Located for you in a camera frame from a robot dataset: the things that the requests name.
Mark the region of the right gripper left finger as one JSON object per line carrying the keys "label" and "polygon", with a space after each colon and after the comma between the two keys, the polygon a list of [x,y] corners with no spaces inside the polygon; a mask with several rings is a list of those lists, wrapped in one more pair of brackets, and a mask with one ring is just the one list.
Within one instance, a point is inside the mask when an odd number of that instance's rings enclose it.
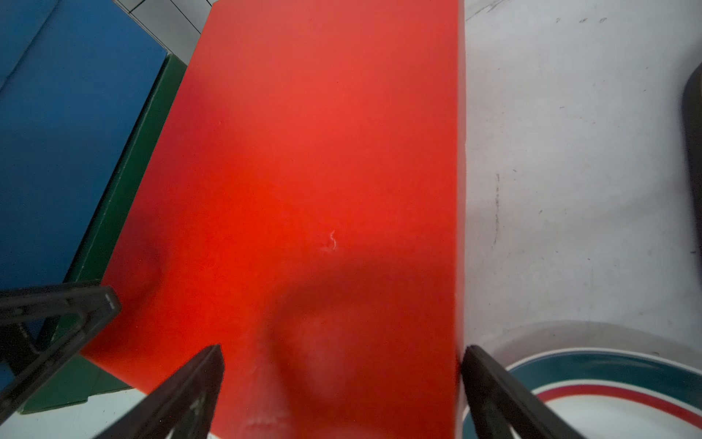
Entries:
{"label": "right gripper left finger", "polygon": [[100,438],[206,438],[225,371],[221,346],[208,346]]}

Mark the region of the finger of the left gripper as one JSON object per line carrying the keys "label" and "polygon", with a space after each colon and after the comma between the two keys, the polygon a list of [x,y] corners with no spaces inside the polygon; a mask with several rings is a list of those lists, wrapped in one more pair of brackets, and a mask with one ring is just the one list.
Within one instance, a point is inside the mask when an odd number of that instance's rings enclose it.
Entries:
{"label": "finger of the left gripper", "polygon": [[98,282],[1,283],[1,407],[59,409],[122,391],[80,351],[122,310]]}

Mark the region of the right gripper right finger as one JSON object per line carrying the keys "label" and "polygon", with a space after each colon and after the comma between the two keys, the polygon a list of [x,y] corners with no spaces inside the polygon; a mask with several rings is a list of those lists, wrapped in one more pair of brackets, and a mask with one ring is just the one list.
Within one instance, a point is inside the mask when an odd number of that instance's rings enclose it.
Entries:
{"label": "right gripper right finger", "polygon": [[477,345],[464,351],[462,380],[479,438],[581,437]]}

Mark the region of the green shoebox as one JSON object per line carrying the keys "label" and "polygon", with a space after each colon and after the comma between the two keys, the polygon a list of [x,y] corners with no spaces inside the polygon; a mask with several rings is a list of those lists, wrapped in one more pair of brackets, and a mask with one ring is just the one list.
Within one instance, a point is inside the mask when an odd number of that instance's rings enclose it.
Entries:
{"label": "green shoebox", "polygon": [[[102,280],[185,72],[186,64],[181,59],[175,55],[166,56],[69,267],[66,283]],[[130,388],[76,355],[20,406],[18,412],[34,414],[85,404],[91,396]]]}

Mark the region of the red shoebox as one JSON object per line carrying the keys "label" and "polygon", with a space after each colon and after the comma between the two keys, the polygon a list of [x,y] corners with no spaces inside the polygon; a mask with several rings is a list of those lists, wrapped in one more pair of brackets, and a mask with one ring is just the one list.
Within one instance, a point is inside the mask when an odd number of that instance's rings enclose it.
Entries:
{"label": "red shoebox", "polygon": [[225,361],[222,438],[452,438],[462,6],[219,1],[84,355],[149,393]]}

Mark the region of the blue shoebox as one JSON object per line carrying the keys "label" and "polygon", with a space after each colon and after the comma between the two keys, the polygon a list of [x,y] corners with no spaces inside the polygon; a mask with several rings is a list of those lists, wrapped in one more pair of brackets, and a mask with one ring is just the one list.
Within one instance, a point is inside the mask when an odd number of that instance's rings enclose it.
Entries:
{"label": "blue shoebox", "polygon": [[1,5],[1,286],[63,282],[166,58],[111,1]]}

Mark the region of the white plate striped rim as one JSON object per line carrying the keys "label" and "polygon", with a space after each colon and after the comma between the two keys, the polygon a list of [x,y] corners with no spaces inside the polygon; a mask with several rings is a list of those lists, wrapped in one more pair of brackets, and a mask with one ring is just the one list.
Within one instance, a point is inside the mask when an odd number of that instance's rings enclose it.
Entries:
{"label": "white plate striped rim", "polygon": [[698,438],[701,372],[616,349],[558,349],[508,371],[586,438]]}

